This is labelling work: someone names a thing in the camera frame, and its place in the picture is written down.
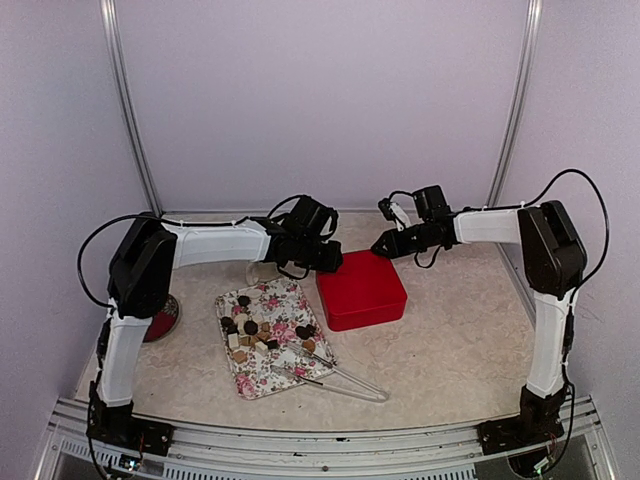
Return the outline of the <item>metal tongs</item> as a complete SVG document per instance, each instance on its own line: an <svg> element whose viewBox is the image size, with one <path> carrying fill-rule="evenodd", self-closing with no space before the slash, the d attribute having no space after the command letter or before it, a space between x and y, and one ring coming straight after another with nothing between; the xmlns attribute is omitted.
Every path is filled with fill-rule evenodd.
<svg viewBox="0 0 640 480"><path fill-rule="evenodd" d="M293 380L297 383L310 385L320 390L325 390L331 393L343 395L353 399L363 400L366 402L382 404L390 399L390 394L382 388L340 368L335 362L332 362L316 353L312 353L301 344L289 344L286 346L286 350L290 351L296 359L302 358L315 361L317 364L326 368L329 374L338 375L348 383L359 387L359 390L350 390L340 386L327 384L325 381L309 378L305 375L296 373L295 367L289 366L286 363L272 364L270 366L270 371L272 373L285 377L289 380Z"/></svg>

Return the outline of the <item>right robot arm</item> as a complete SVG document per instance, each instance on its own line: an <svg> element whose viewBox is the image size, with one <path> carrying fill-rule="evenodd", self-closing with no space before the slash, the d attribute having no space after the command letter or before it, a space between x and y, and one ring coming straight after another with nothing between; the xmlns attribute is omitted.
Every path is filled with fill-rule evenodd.
<svg viewBox="0 0 640 480"><path fill-rule="evenodd" d="M563 437L560 408L573 390L567 376L573 303L587 258L562 203L459 212L448 206L428 206L419 210L422 221L415 225L409 224L400 206L390 199L379 201L378 208L396 225L383 232L371 248L384 258L417 256L429 248L448 250L458 244L520 246L536 315L531 369L521 389L518 414L481 423L478 436L486 455Z"/></svg>

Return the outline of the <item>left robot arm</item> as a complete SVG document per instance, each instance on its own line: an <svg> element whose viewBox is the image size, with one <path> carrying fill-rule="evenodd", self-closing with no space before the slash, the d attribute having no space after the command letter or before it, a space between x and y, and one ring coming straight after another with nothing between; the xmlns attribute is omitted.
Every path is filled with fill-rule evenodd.
<svg viewBox="0 0 640 480"><path fill-rule="evenodd" d="M308 197L274 218L246 216L220 223L130 214L131 225L108 272L107 317L96 345L98 371L89 387L86 435L116 447L165 456L174 428L133 415L133 377L153 317L165 306L174 270L226 261L288 263L334 273L342 264L333 240L339 214Z"/></svg>

